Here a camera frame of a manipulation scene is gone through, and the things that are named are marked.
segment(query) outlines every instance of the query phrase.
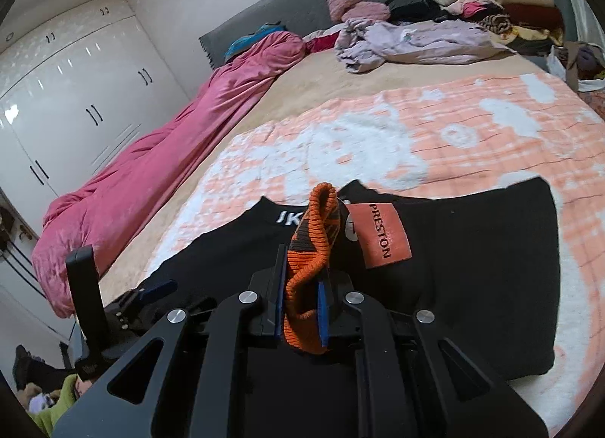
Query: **lime green fabric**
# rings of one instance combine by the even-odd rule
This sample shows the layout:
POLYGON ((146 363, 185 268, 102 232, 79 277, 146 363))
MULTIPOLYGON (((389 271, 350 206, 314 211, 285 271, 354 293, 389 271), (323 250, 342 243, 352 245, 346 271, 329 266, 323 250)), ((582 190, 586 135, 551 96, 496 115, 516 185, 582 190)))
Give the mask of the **lime green fabric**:
POLYGON ((42 430, 42 432, 50 438, 53 433, 54 425, 59 420, 65 411, 68 410, 71 406, 74 405, 76 401, 76 392, 74 391, 76 386, 76 379, 78 375, 69 375, 63 381, 63 387, 61 388, 61 395, 57 403, 48 408, 44 409, 42 412, 37 413, 37 415, 33 415, 28 413, 29 416, 34 420, 37 427, 42 430))

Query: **white wardrobe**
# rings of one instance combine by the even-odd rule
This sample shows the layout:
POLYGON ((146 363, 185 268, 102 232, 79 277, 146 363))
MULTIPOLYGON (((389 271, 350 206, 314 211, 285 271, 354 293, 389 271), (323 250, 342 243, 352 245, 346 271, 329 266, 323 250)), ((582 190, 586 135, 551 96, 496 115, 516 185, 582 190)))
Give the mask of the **white wardrobe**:
POLYGON ((0 187, 38 235, 54 199, 188 100, 126 0, 49 20, 0 54, 0 71, 0 187))

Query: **pink blanket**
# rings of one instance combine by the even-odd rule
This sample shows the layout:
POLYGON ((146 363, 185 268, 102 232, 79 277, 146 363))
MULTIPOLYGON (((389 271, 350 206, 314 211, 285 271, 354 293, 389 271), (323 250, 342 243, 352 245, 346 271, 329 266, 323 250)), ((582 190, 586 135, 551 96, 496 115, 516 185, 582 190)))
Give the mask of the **pink blanket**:
POLYGON ((217 69, 172 121, 132 143, 79 190, 50 204, 32 261, 59 317, 74 311, 67 255, 92 245, 103 274, 273 81, 304 54, 297 35, 268 35, 217 69))

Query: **orange and brown knit fabric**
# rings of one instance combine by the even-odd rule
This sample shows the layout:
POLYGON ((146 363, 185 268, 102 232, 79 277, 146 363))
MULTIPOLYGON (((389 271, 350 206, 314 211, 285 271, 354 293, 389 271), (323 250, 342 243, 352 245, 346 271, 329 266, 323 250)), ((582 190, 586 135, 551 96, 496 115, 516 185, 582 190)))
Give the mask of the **orange and brown knit fabric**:
POLYGON ((311 191, 309 205, 288 249, 285 282, 284 336, 288 344, 321 354, 316 295, 310 281, 328 265, 330 249, 340 229, 337 192, 322 183, 311 191))

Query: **rolled pink blanket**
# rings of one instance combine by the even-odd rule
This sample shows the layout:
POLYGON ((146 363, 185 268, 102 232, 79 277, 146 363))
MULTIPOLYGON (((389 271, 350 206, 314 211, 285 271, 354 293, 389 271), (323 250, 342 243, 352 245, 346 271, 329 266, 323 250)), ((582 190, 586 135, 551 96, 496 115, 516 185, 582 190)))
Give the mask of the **rolled pink blanket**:
POLYGON ((343 22, 352 18, 367 18, 370 20, 388 20, 391 10, 384 3, 376 1, 360 1, 343 15, 343 22))
POLYGON ((328 0, 328 10, 332 22, 341 22, 344 13, 356 3, 363 0, 328 0))

